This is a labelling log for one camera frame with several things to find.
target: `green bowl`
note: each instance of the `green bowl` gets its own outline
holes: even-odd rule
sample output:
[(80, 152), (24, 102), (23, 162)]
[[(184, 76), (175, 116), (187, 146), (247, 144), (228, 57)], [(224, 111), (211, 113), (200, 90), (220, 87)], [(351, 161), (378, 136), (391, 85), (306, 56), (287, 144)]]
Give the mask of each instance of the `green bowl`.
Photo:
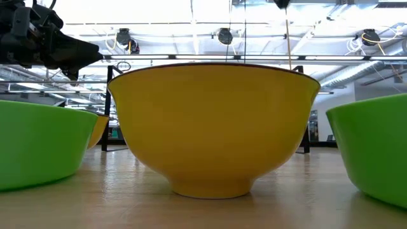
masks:
[(48, 183), (79, 168), (97, 115), (0, 101), (0, 190)]
[(407, 94), (354, 102), (326, 114), (353, 184), (407, 208)]

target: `ceiling fixture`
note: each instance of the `ceiling fixture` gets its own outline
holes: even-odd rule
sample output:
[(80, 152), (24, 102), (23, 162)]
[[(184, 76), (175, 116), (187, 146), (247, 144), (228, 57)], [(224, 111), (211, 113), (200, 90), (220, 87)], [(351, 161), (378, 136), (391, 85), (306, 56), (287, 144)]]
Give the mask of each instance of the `ceiling fixture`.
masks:
[(362, 34), (362, 43), (366, 46), (375, 46), (380, 42), (379, 35), (374, 29), (364, 29)]
[(33, 89), (46, 89), (46, 86), (39, 85), (37, 83), (17, 83), (17, 85), (23, 86), (23, 87), (28, 87), (28, 88), (33, 88)]
[(318, 92), (318, 95), (332, 95), (333, 92)]
[(6, 93), (40, 93), (40, 91), (6, 91)]
[(64, 96), (61, 96), (61, 95), (52, 94), (52, 93), (50, 93), (50, 95), (52, 95), (52, 96), (54, 96), (54, 97), (56, 97), (58, 99), (66, 99)]
[(224, 60), (233, 59), (233, 56), (226, 55), (176, 55), (176, 59), (191, 59), (191, 60)]
[(119, 32), (116, 34), (116, 40), (119, 44), (124, 46), (124, 50), (127, 51), (128, 54), (140, 54), (139, 44), (130, 36), (130, 29), (119, 29)]
[(230, 45), (233, 41), (233, 36), (231, 35), (229, 28), (221, 28), (217, 34), (217, 38), (223, 45)]
[(362, 60), (363, 58), (357, 56), (307, 56), (305, 60)]
[[(261, 55), (247, 55), (243, 56), (243, 59), (246, 60), (288, 60), (290, 59), (289, 56), (285, 55), (276, 55), (276, 56), (261, 56)], [(291, 56), (292, 60), (298, 59), (298, 56)]]
[(87, 100), (87, 99), (70, 99), (74, 102), (79, 102), (79, 103), (92, 103), (91, 101)]
[(105, 55), (105, 59), (118, 60), (152, 60), (152, 59), (168, 59), (168, 55)]

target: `bowl rim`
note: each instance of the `bowl rim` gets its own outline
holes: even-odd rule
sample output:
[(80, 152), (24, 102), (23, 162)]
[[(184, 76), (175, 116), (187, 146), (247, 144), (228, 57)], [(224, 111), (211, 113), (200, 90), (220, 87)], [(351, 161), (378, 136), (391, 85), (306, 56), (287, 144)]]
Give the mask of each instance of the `bowl rim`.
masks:
[(348, 104), (342, 104), (339, 106), (336, 106), (334, 108), (328, 109), (325, 113), (332, 113), (335, 112), (336, 110), (342, 110), (342, 109), (351, 109), (355, 107), (359, 107), (358, 104), (372, 104), (376, 102), (383, 102), (387, 100), (391, 100), (393, 98), (398, 98), (398, 97), (407, 97), (407, 93), (401, 93), (401, 94), (395, 94), (395, 95), (385, 95), (381, 97), (375, 97), (375, 98), (370, 98), (370, 99), (363, 99), (361, 101), (355, 101), (355, 102), (350, 102)]
[(139, 71), (147, 71), (150, 69), (156, 69), (156, 68), (164, 68), (164, 67), (182, 67), (182, 66), (242, 66), (242, 67), (257, 67), (257, 68), (263, 68), (263, 69), (270, 69), (270, 70), (277, 70), (277, 71), (284, 71), (287, 73), (293, 73), (293, 74), (297, 74), (298, 76), (302, 76), (302, 77), (306, 77), (309, 80), (312, 80), (314, 82), (316, 82), (319, 86), (319, 88), (321, 88), (321, 84), (319, 83), (318, 80), (312, 78), (311, 76), (307, 76), (306, 74), (303, 73), (299, 73), (297, 71), (293, 71), (293, 70), (288, 70), (288, 69), (283, 69), (283, 68), (279, 68), (279, 67), (272, 67), (272, 66), (261, 66), (261, 65), (257, 65), (257, 64), (243, 64), (243, 63), (219, 63), (219, 62), (215, 62), (215, 63), (210, 63), (210, 62), (206, 62), (206, 63), (178, 63), (178, 64), (164, 64), (164, 65), (160, 65), (160, 66), (151, 66), (151, 67), (145, 67), (142, 69), (135, 69), (133, 71), (128, 71), (125, 72), (113, 79), (111, 79), (108, 83), (107, 86), (110, 85), (110, 83), (112, 83), (114, 80), (121, 78), (122, 76), (125, 76), (127, 74), (130, 73), (135, 73), (135, 72), (139, 72)]
[(21, 106), (34, 106), (37, 107), (38, 109), (56, 109), (56, 110), (63, 110), (64, 112), (71, 112), (71, 113), (78, 113), (78, 114), (88, 114), (88, 113), (92, 113), (92, 112), (88, 112), (88, 111), (81, 111), (81, 110), (77, 110), (77, 109), (69, 109), (69, 108), (62, 108), (62, 107), (58, 107), (58, 106), (52, 106), (52, 105), (46, 105), (46, 104), (36, 104), (36, 103), (31, 103), (31, 102), (20, 102), (20, 101), (7, 101), (4, 99), (0, 99), (0, 104), (1, 103), (10, 103), (10, 104), (19, 104)]

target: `ceiling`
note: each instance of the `ceiling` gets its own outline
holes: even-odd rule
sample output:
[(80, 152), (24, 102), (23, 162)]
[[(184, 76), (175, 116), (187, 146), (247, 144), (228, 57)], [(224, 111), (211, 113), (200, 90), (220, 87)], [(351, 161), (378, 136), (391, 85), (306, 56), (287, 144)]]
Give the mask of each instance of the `ceiling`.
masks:
[[(40, 0), (49, 6), (52, 0)], [(120, 28), (129, 28), (141, 49), (141, 55), (287, 55), (285, 38), (286, 18), (289, 21), (289, 44), (292, 55), (373, 55), (378, 45), (361, 45), (353, 52), (349, 43), (363, 29), (375, 29), (384, 49), (405, 39), (407, 9), (399, 2), (397, 8), (388, 8), (386, 1), (354, 0), (355, 4), (338, 6), (336, 0), (293, 0), (287, 10), (279, 10), (266, 0), (57, 0), (54, 10), (63, 19), (62, 32), (77, 39), (99, 45), (104, 55), (126, 55), (116, 45), (114, 36)], [(226, 46), (217, 39), (220, 28), (230, 28), (233, 42)], [(131, 60), (131, 69), (208, 60)], [(80, 80), (106, 80), (107, 66), (119, 60), (103, 60), (82, 69)], [(288, 69), (287, 62), (253, 62)], [(304, 63), (305, 73), (320, 80), (346, 67), (347, 63)], [(58, 71), (43, 67), (29, 70), (36, 76), (52, 76), (52, 80), (66, 80)], [(366, 79), (377, 78), (372, 74)], [(393, 87), (393, 80), (376, 84)], [(88, 84), (80, 90), (105, 90), (106, 85)]]

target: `bowl base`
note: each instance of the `bowl base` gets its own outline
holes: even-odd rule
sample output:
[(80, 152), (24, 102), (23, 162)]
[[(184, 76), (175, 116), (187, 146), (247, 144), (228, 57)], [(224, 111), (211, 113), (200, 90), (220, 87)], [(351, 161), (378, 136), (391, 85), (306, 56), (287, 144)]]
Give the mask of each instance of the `bowl base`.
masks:
[(252, 181), (171, 181), (172, 191), (185, 197), (226, 199), (246, 195)]

